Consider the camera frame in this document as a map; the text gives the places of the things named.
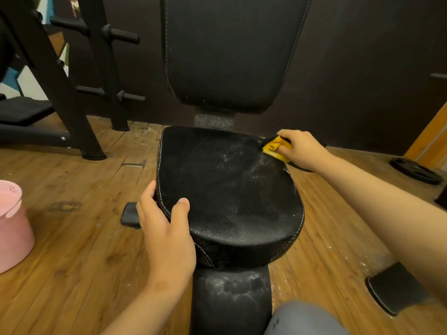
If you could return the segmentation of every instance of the black wall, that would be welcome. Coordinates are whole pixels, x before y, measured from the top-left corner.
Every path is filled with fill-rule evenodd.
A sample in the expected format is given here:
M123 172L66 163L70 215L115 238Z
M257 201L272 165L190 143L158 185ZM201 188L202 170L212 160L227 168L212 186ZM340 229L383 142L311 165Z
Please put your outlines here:
M109 22L138 33L115 42L122 88L145 95L124 102L129 119L193 124L193 108L168 91L161 58L159 0L104 0ZM56 13L70 14L58 2ZM269 136L308 130L331 146L404 154L447 101L447 0L313 0L285 84L259 116L237 115L236 130ZM85 38L66 33L70 77L98 87ZM80 95L88 113L103 102Z

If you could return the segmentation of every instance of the pink bucket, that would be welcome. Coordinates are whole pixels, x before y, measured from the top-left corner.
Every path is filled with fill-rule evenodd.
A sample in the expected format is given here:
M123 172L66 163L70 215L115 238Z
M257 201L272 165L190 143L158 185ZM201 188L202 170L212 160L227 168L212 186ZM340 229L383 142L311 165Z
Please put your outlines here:
M22 190L0 180L0 273L11 269L31 252L34 234L22 207Z

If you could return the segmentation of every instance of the person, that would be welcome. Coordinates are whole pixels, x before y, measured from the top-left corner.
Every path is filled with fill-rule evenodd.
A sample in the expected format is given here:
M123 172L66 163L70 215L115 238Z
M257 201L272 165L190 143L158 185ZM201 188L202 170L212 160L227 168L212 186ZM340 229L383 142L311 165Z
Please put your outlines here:
M396 258L447 306L447 214L332 155L309 132L281 130L278 135L292 144L291 149L280 147L278 152L331 184ZM147 286L103 335L158 334L194 271L189 202L186 198L177 202L169 224L153 199L155 187L152 181L137 203L151 266ZM348 331L322 308L294 301L274 312L265 331L273 334Z

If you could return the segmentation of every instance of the hand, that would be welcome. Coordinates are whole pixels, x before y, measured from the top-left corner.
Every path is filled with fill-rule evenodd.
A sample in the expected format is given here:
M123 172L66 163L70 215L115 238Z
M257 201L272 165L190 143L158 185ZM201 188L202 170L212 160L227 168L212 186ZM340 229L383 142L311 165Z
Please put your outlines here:
M172 208L171 223L154 201L152 181L137 203L138 217L149 255L148 286L157 290L185 289L196 265L196 253L188 225L190 203L181 198Z
M332 156L309 132L282 129L277 134L292 142L291 149L280 146L277 152L301 168L316 171L319 164L327 162Z

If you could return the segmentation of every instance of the person's leg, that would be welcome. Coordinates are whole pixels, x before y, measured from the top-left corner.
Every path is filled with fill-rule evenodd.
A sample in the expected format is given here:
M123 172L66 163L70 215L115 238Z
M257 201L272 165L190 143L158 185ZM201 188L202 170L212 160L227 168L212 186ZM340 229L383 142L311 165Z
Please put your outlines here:
M300 301L279 306L264 335L349 335L323 308Z

